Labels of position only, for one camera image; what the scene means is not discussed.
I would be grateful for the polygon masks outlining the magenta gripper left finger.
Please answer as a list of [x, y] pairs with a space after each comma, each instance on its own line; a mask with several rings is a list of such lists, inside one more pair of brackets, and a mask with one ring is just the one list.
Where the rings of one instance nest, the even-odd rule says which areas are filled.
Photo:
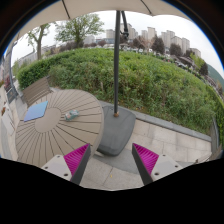
[[85, 144], [65, 156], [55, 155], [42, 166], [42, 169], [79, 185], [90, 154], [91, 147]]

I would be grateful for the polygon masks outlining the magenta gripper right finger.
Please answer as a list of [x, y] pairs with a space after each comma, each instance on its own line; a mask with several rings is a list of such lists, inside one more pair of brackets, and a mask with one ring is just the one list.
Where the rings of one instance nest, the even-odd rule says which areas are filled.
[[132, 144], [132, 155], [144, 185], [182, 169], [182, 166], [168, 155], [158, 155], [136, 143]]

